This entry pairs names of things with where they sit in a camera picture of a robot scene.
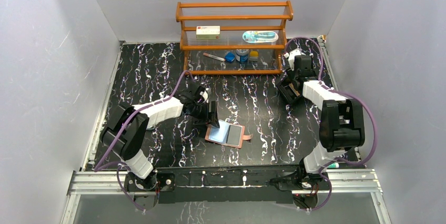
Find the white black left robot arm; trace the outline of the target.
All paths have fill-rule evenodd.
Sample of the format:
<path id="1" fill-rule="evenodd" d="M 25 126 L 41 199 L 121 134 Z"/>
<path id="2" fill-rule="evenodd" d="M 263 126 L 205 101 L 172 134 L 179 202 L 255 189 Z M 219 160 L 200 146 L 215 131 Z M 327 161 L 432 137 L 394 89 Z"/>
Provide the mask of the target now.
<path id="1" fill-rule="evenodd" d="M 152 190 L 157 184 L 155 167 L 141 148 L 146 131 L 181 116 L 193 117 L 196 126 L 219 127 L 216 101 L 209 100 L 204 87 L 192 86 L 151 103 L 119 105 L 100 134 L 100 141 L 107 146 L 104 156 L 113 152 L 137 177 L 143 190 Z"/>

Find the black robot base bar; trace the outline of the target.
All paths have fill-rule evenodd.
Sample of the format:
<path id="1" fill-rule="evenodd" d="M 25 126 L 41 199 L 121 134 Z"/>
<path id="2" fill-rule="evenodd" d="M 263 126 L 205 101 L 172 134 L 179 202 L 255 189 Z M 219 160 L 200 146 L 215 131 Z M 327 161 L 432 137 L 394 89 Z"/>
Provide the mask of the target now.
<path id="1" fill-rule="evenodd" d="M 303 189 L 297 165 L 163 168 L 175 176 L 172 191 L 163 189 L 159 203 L 193 201 L 275 201 L 291 203 Z"/>

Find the brown leather card holder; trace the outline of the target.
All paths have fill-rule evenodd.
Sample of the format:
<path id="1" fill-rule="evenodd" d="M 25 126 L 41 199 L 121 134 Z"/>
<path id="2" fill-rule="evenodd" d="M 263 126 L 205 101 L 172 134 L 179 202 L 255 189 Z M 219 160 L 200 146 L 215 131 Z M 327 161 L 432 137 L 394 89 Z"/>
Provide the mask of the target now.
<path id="1" fill-rule="evenodd" d="M 220 128 L 214 128 L 212 126 L 208 127 L 206 135 L 205 135 L 206 141 L 213 142 L 215 144 L 220 144 L 222 146 L 240 149 L 240 148 L 242 148 L 242 145 L 245 141 L 251 141 L 254 136 L 253 134 L 246 135 L 245 134 L 245 126 L 240 125 L 243 127 L 240 145 L 239 146 L 228 145 L 228 144 L 226 144 L 226 141 L 227 141 L 229 126 L 237 125 L 237 124 L 230 124 L 223 120 L 219 120 L 219 124 L 220 124 Z"/>

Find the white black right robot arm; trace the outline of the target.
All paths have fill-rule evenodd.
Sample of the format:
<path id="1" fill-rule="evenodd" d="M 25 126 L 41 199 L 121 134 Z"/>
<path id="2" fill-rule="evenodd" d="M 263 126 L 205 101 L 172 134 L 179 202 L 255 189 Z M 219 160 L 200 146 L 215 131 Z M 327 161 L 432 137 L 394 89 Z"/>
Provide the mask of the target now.
<path id="1" fill-rule="evenodd" d="M 286 53 L 286 59 L 292 97 L 307 99 L 320 110 L 319 142 L 304 157 L 304 170 L 296 175 L 297 185 L 310 189 L 317 182 L 317 173 L 340 160 L 350 149 L 364 144 L 363 108 L 356 99 L 336 93 L 319 80 L 311 56 Z"/>

